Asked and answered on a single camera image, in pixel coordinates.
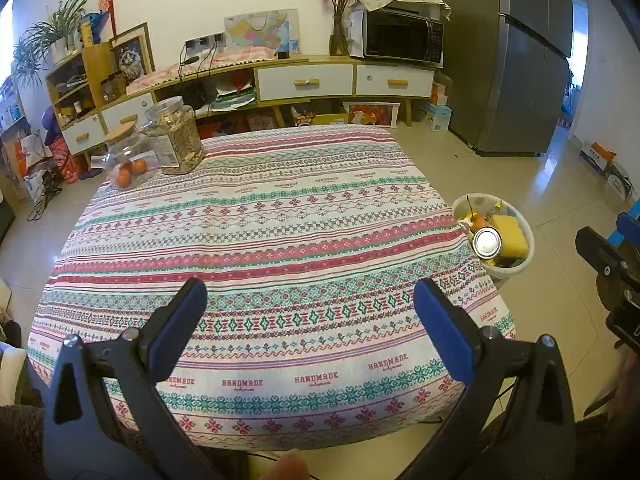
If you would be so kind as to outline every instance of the wooden handle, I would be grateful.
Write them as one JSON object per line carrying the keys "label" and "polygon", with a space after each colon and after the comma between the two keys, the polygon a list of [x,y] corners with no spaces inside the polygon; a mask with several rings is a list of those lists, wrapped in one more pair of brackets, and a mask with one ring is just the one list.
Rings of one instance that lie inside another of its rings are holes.
{"label": "wooden handle", "polygon": [[320,80],[319,79],[296,79],[293,82],[293,84],[296,85],[296,86],[319,85],[320,84]]}

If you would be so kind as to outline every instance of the microwave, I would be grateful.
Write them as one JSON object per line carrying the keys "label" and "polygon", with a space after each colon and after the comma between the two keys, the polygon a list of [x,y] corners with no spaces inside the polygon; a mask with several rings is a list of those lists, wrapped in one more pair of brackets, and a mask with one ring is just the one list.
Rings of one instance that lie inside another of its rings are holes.
{"label": "microwave", "polygon": [[401,59],[442,67],[444,24],[392,7],[352,10],[345,28],[354,57]]}

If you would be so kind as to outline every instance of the metal bolt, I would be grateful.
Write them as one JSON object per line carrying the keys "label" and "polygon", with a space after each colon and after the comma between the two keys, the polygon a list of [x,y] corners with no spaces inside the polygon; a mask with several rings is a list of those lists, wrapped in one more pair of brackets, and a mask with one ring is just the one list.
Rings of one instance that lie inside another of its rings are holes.
{"label": "metal bolt", "polygon": [[556,340],[549,335],[543,335],[542,344],[548,348],[553,348],[554,346],[556,346]]}
{"label": "metal bolt", "polygon": [[65,337],[65,340],[62,342],[62,344],[69,348],[73,348],[78,344],[78,336],[76,334],[72,334],[68,337]]}
{"label": "metal bolt", "polygon": [[140,330],[134,326],[130,326],[122,334],[120,334],[120,337],[123,338],[124,341],[133,341],[137,339],[139,335]]}
{"label": "metal bolt", "polygon": [[489,325],[483,326],[480,329],[480,332],[487,339],[498,339],[502,335],[500,334],[500,331],[495,326],[489,326]]}

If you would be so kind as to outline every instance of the tiled floor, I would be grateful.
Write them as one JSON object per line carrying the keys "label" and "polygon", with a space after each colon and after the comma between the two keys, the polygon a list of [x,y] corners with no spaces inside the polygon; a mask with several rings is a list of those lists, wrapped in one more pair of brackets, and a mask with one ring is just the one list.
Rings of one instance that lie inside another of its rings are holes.
{"label": "tiled floor", "polygon": [[[604,325],[606,311],[596,293],[595,272],[575,253],[574,238],[585,225],[608,236],[625,204],[578,158],[565,130],[556,131],[549,152],[540,158],[482,158],[453,134],[431,132],[420,123],[411,128],[399,124],[393,134],[447,203],[468,192],[487,192],[510,202],[529,221],[535,257],[500,294],[520,339],[550,333],[558,340],[579,416],[614,374],[618,356],[615,338]],[[37,222],[26,221],[27,203],[17,208],[0,248],[0,276],[14,293],[10,311],[23,328],[23,341],[55,258],[99,179],[65,186]],[[502,411],[507,398],[496,402],[492,416]],[[419,424],[304,455],[318,478],[386,480],[405,468],[436,429]],[[371,459],[378,454],[384,460]]]}

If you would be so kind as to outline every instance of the white plastic bin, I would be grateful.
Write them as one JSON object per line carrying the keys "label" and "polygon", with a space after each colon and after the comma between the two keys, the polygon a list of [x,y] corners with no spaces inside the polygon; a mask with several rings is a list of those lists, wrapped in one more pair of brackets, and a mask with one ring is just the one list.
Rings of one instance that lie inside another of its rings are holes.
{"label": "white plastic bin", "polygon": [[533,259],[533,254],[536,250],[536,241],[533,237],[533,231],[531,230],[529,223],[525,220],[524,216],[522,216],[521,213],[509,202],[498,198],[497,196],[488,195],[486,193],[468,193],[457,198],[452,206],[453,216],[456,220],[462,218],[469,212],[469,204],[466,201],[467,196],[469,197],[469,201],[474,208],[474,212],[480,213],[481,215],[487,214],[495,205],[495,203],[502,200],[502,208],[500,209],[500,214],[508,214],[510,216],[515,216],[518,219],[518,223],[520,224],[522,233],[524,234],[525,240],[529,245],[529,254],[527,255],[527,257],[513,267],[494,267],[491,265],[487,265],[486,263],[484,263],[484,261],[480,260],[482,268],[486,270],[486,273],[489,276],[498,280],[506,280],[511,276],[515,276],[516,274],[521,273],[524,269],[527,268],[530,261]]}

